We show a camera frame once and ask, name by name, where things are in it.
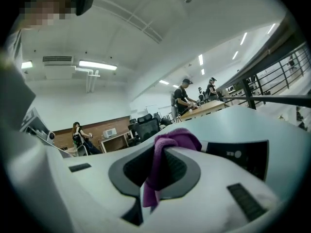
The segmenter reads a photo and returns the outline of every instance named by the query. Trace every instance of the ceiling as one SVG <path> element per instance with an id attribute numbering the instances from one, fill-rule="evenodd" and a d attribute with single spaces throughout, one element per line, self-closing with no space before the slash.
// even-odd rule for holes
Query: ceiling
<path id="1" fill-rule="evenodd" d="M 237 65 L 242 68 L 242 66 L 263 46 L 278 26 L 279 24 L 276 24 L 269 34 L 267 33 L 271 25 L 247 32 L 242 45 L 240 45 L 240 43 L 244 34 L 226 41 L 205 53 L 198 53 L 198 55 L 203 55 L 204 64 L 202 66 L 199 63 L 198 57 L 196 57 L 163 78 L 163 80 L 170 83 L 169 85 L 158 83 L 155 88 L 159 91 L 174 90 L 175 88 L 173 88 L 172 85 L 180 85 L 185 78 L 189 78 L 195 83 L 198 83 L 212 76 L 217 79 L 217 74 L 224 72 L 232 66 Z M 238 51 L 238 54 L 235 59 L 232 60 L 236 51 Z"/>
<path id="2" fill-rule="evenodd" d="M 174 25 L 202 3 L 217 1 L 94 0 L 82 16 L 23 31 L 23 59 L 34 65 L 27 69 L 26 81 L 46 80 L 43 56 L 73 56 L 74 65 L 79 60 L 117 65 L 116 71 L 100 69 L 99 80 L 104 85 L 125 85 L 145 52 L 161 44 Z M 76 73 L 72 79 L 85 75 Z"/>

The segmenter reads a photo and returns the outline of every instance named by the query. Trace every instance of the man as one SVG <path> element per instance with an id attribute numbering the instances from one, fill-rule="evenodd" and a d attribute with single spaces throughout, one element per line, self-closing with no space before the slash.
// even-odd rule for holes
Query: man
<path id="1" fill-rule="evenodd" d="M 213 101 L 217 100 L 217 92 L 214 87 L 214 83 L 217 81 L 213 77 L 209 79 L 207 89 L 206 89 L 206 94 L 208 95 L 208 100 Z"/>
<path id="2" fill-rule="evenodd" d="M 190 99 L 185 91 L 185 89 L 187 89 L 190 84 L 192 84 L 192 82 L 189 79 L 184 79 L 181 86 L 178 87 L 174 92 L 177 109 L 181 116 L 192 107 L 190 103 L 187 103 L 186 99 L 190 102 L 196 102 L 195 100 Z"/>
<path id="3" fill-rule="evenodd" d="M 65 19 L 66 14 L 82 15 L 92 6 L 93 0 L 20 0 L 19 11 L 4 49 L 9 59 L 22 74 L 21 30 L 50 25 L 54 19 Z"/>

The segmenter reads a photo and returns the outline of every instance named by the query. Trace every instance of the vent grille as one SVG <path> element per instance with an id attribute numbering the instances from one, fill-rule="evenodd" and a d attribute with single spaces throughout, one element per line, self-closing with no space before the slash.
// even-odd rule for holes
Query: vent grille
<path id="1" fill-rule="evenodd" d="M 43 56 L 42 62 L 72 62 L 72 56 Z"/>

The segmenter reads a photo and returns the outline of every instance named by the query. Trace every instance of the fluorescent light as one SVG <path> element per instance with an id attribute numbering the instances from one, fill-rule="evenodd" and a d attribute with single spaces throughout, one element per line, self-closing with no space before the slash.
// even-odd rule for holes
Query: fluorescent light
<path id="1" fill-rule="evenodd" d="M 244 34 L 243 39 L 242 39 L 242 41 L 241 41 L 241 44 L 240 44 L 240 45 L 242 45 L 242 44 L 243 44 L 243 42 L 244 42 L 244 40 L 245 40 L 245 38 L 246 38 L 246 35 L 247 35 L 247 33 L 245 33 L 245 34 Z"/>
<path id="2" fill-rule="evenodd" d="M 199 62 L 200 62 L 200 66 L 203 65 L 203 55 L 199 55 Z"/>
<path id="3" fill-rule="evenodd" d="M 275 23 L 274 23 L 274 24 L 272 24 L 272 26 L 271 26 L 271 28 L 269 29 L 269 31 L 268 31 L 268 33 L 267 33 L 267 34 L 269 34 L 269 33 L 271 32 L 272 28 L 273 28 L 275 25 L 276 25 Z"/>
<path id="4" fill-rule="evenodd" d="M 164 80 L 160 80 L 159 81 L 160 83 L 163 83 L 163 84 L 169 84 L 168 82 L 164 81 Z"/>
<path id="5" fill-rule="evenodd" d="M 21 68 L 24 69 L 24 68 L 31 68 L 33 67 L 33 63 L 31 61 L 27 61 L 27 62 L 23 62 L 21 64 Z"/>
<path id="6" fill-rule="evenodd" d="M 235 52 L 235 54 L 234 54 L 234 56 L 233 56 L 233 58 L 232 58 L 233 60 L 234 60 L 235 57 L 237 56 L 238 52 L 239 52 L 239 51 L 236 51 L 236 52 Z"/>
<path id="7" fill-rule="evenodd" d="M 90 62 L 90 61 L 83 61 L 80 60 L 79 66 L 81 67 L 95 67 L 95 68 L 102 68 L 102 69 L 108 69 L 108 70 L 116 70 L 116 66 L 112 65 L 107 65 L 103 63 L 98 63 L 98 62 Z"/>

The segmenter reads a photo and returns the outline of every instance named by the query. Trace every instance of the purple towel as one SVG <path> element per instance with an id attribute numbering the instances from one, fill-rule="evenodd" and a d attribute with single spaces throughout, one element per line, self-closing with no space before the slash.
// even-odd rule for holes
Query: purple towel
<path id="1" fill-rule="evenodd" d="M 202 145 L 189 130 L 179 128 L 155 138 L 155 153 L 149 177 L 146 179 L 143 195 L 143 207 L 156 206 L 159 203 L 158 184 L 161 153 L 164 147 L 182 147 L 201 151 Z"/>

